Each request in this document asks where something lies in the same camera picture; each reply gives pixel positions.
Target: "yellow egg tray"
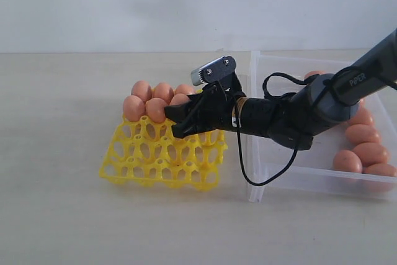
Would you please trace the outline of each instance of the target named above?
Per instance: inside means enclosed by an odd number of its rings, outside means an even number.
[[[162,182],[170,188],[191,185],[209,191],[219,183],[218,165],[228,148],[221,130],[188,136],[172,135],[166,119],[156,124],[148,116],[123,121],[115,129],[99,176],[114,184],[136,181],[142,186]]]

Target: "black cable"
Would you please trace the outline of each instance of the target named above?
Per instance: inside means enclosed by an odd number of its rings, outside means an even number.
[[[313,110],[316,108],[316,106],[318,105],[318,103],[320,102],[320,100],[325,96],[325,94],[327,92],[329,92],[336,80],[344,73],[346,73],[347,71],[360,71],[362,72],[362,69],[360,69],[357,66],[348,66],[340,71],[338,71],[329,81],[327,84],[324,85],[324,89],[320,92],[320,94],[318,95],[318,97],[316,98],[316,100],[312,103],[312,105],[310,105],[309,111],[308,111],[308,116],[306,118],[306,122],[305,125],[303,126],[303,129],[300,131],[298,138],[297,138],[297,142],[295,143],[295,148],[293,150],[293,153],[291,155],[291,158],[289,160],[289,162],[287,163],[287,165],[285,165],[285,167],[283,169],[281,169],[278,173],[274,174],[272,177],[268,178],[267,180],[263,181],[263,182],[254,182],[252,180],[250,180],[247,176],[247,173],[245,171],[245,167],[244,167],[244,161],[243,161],[243,152],[241,149],[241,132],[240,132],[240,119],[239,119],[239,114],[238,114],[238,107],[237,107],[237,99],[233,96],[233,100],[234,100],[234,110],[235,110],[235,114],[236,114],[236,123],[237,123],[237,128],[236,128],[236,133],[237,133],[237,141],[238,141],[238,152],[239,152],[239,159],[240,159],[240,167],[241,167],[241,172],[243,173],[243,176],[245,178],[245,180],[250,183],[250,185],[252,186],[265,186],[266,184],[272,182],[273,180],[277,179],[278,177],[280,177],[282,174],[284,174],[293,164],[295,158],[297,157],[298,154],[298,148],[300,145],[300,140],[303,136],[303,132],[305,131],[306,126],[308,125],[308,120],[310,119],[311,114],[313,113]],[[371,74],[374,78],[377,78],[378,80],[380,80],[383,84],[393,88],[394,90],[397,91],[397,84],[393,81],[390,81],[378,74]],[[299,85],[306,85],[306,80],[305,81],[300,81],[295,79],[294,77],[288,75],[288,74],[284,74],[284,73],[273,73],[270,76],[268,76],[262,85],[262,89],[264,90],[264,95],[265,97],[269,96],[269,99],[274,99],[274,100],[278,100],[279,97],[275,97],[272,96],[268,91],[267,91],[267,82],[269,82],[269,79],[272,76],[280,76],[286,79],[289,79],[292,82],[297,82],[296,84]]]

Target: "egg tray cell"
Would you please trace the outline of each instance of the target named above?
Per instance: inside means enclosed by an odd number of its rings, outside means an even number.
[[[99,176],[114,184],[136,181],[142,186],[162,182],[170,188],[191,185],[209,191],[219,183],[218,165],[228,148],[221,130],[191,135],[172,135],[166,119],[156,124],[148,116],[138,122],[123,121],[115,129]]]

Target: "table surface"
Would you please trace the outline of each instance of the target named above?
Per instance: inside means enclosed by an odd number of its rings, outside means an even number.
[[[211,192],[117,187],[98,176],[135,81],[188,83],[220,55],[0,55],[0,263],[396,264],[397,203],[276,188],[250,203],[234,135]],[[233,56],[246,80],[250,53]],[[397,97],[381,97],[395,121]]]

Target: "clear plastic box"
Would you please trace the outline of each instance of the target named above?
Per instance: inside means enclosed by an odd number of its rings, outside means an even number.
[[[324,70],[335,73],[350,64],[343,61],[264,56],[260,52],[252,52],[250,96],[263,97],[262,82],[276,71],[302,78],[309,71]],[[301,89],[301,86],[278,77],[270,79],[268,87],[270,93],[275,95]],[[397,133],[378,95],[368,96],[365,106],[373,113],[375,126],[382,136],[382,144],[390,151],[389,163],[397,165]],[[299,152],[291,168],[267,186],[249,186],[249,200],[260,202],[266,187],[397,200],[396,177],[347,173],[331,169],[332,159],[340,149],[353,148],[344,136],[344,129],[345,127],[340,125],[316,136],[311,150]],[[260,182],[273,176],[288,163],[291,154],[291,149],[284,148],[270,139],[250,136],[247,169],[251,179]]]

